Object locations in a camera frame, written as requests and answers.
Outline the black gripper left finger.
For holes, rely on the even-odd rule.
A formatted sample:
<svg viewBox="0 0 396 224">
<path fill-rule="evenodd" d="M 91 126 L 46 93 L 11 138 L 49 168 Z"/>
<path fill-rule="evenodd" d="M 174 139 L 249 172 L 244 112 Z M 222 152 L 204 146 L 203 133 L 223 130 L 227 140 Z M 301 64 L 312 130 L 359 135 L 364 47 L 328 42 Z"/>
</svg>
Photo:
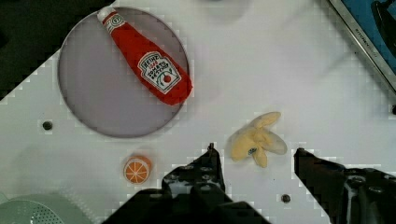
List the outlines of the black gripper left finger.
<svg viewBox="0 0 396 224">
<path fill-rule="evenodd" d="M 173 198 L 180 194 L 190 194 L 195 185 L 215 185 L 225 190 L 220 155 L 215 145 L 210 143 L 206 152 L 189 164 L 181 165 L 165 175 L 162 189 Z"/>
</svg>

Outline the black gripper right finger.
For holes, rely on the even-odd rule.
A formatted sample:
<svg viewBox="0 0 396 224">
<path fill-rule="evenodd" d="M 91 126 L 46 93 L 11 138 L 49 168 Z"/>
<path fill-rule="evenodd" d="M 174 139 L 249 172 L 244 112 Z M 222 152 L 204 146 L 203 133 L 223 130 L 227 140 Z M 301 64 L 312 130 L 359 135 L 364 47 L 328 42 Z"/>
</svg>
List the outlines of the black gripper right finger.
<svg viewBox="0 0 396 224">
<path fill-rule="evenodd" d="M 346 168 L 299 147 L 294 173 L 332 224 L 396 224 L 395 176 L 374 168 Z"/>
</svg>

